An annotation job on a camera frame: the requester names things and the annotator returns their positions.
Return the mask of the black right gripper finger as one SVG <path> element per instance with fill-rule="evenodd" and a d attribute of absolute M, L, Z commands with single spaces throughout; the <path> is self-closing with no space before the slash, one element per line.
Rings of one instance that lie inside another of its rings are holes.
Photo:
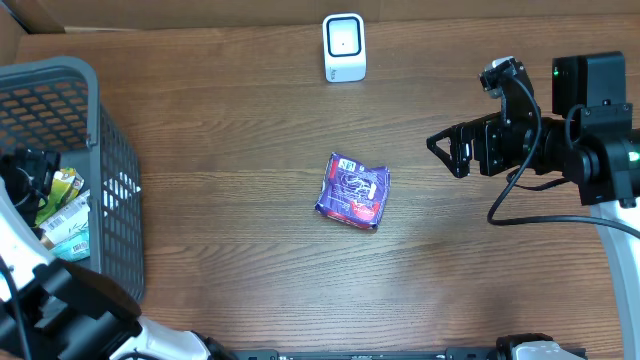
<path fill-rule="evenodd" d="M 427 138 L 426 145 L 428 148 L 435 148 L 437 142 L 445 138 L 449 139 L 453 146 L 470 144 L 473 139 L 473 127 L 467 123 L 453 125 Z"/>
<path fill-rule="evenodd" d="M 470 174 L 470 161 L 473 159 L 469 143 L 449 138 L 449 150 L 445 151 L 437 145 L 437 140 L 427 139 L 427 148 L 438 157 L 456 178 Z"/>

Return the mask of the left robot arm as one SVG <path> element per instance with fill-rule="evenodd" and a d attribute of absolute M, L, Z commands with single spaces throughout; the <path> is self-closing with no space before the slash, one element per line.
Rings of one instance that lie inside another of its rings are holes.
<path fill-rule="evenodd" d="M 32 227 L 60 155 L 1 157 L 1 348 L 22 359 L 232 360 L 210 337 L 141 313 L 116 282 L 53 256 Z"/>

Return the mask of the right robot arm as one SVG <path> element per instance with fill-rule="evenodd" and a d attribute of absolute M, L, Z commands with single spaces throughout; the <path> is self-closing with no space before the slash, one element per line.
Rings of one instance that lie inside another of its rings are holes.
<path fill-rule="evenodd" d="M 596 227 L 608 258 L 628 359 L 639 356 L 639 131 L 626 98 L 622 52 L 559 57 L 552 62 L 552 113 L 543 116 L 524 64 L 496 59 L 479 75 L 498 112 L 453 125 L 427 138 L 427 148 L 457 178 L 478 161 L 484 176 L 507 175 L 488 211 L 494 226 L 582 223 Z M 587 216 L 495 214 L 525 170 L 561 173 L 540 190 L 577 185 Z"/>

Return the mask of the teal snack packet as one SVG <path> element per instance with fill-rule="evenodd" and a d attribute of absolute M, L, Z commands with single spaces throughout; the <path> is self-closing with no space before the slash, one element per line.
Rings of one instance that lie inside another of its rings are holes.
<path fill-rule="evenodd" d="M 81 230 L 67 240 L 55 245 L 50 252 L 55 257 L 69 262 L 77 262 L 88 258 L 90 256 L 89 230 Z"/>

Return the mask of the white tube gold cap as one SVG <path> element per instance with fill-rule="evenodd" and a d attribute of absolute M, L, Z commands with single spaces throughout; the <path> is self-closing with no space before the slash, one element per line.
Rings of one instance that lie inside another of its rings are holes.
<path fill-rule="evenodd" d="M 56 245 L 88 229 L 89 196 L 89 190 L 83 192 L 39 226 L 43 231 L 41 243 L 47 249 L 53 249 Z"/>

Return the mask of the green juice pouch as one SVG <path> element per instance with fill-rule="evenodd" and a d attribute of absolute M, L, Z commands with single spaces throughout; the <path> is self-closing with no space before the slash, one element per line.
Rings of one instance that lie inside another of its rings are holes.
<path fill-rule="evenodd" d="M 62 207 L 74 200 L 84 186 L 84 178 L 75 168 L 62 168 L 55 172 L 49 195 L 40 200 L 35 225 L 40 226 Z"/>

